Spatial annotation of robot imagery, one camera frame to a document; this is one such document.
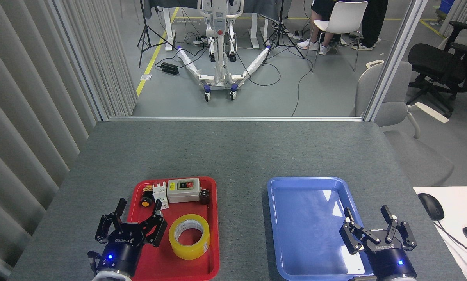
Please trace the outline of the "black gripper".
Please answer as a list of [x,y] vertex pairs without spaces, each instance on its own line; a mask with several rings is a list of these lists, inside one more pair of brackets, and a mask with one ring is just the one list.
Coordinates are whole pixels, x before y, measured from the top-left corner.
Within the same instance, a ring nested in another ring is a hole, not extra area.
[[[107,243],[98,264],[98,271],[119,272],[134,276],[144,243],[158,247],[168,223],[162,215],[162,201],[155,200],[153,213],[146,220],[136,223],[122,223],[121,216],[127,201],[120,199],[114,212],[102,215],[95,240]],[[111,225],[114,231],[109,235]]]
[[[346,207],[344,224],[339,234],[351,255],[358,253],[364,245],[366,256],[378,280],[413,281],[417,278],[417,273],[405,251],[417,246],[410,225],[393,215],[388,206],[382,206],[380,211],[388,224],[386,231],[368,231],[355,222],[351,209]],[[402,241],[395,236],[396,232],[399,232]]]

